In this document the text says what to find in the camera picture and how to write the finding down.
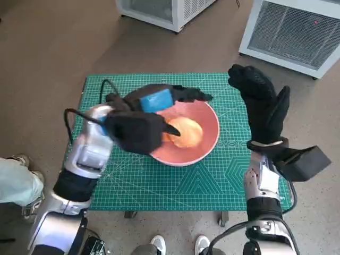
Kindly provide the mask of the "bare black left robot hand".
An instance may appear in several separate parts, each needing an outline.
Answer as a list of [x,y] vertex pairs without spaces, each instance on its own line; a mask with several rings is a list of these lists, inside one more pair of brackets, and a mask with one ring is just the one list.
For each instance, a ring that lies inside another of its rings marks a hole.
[[133,111],[156,113],[171,108],[177,101],[211,101],[213,96],[198,88],[189,88],[171,84],[148,84],[134,90],[124,97],[124,101]]

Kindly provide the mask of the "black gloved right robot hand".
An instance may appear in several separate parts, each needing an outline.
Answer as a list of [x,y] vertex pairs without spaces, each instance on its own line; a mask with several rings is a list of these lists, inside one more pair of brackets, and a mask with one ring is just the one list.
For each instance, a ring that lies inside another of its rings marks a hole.
[[282,130],[290,106],[290,87],[276,93],[270,79],[253,66],[233,64],[228,75],[228,84],[239,90],[246,106],[251,130],[247,147],[261,152],[288,146]]

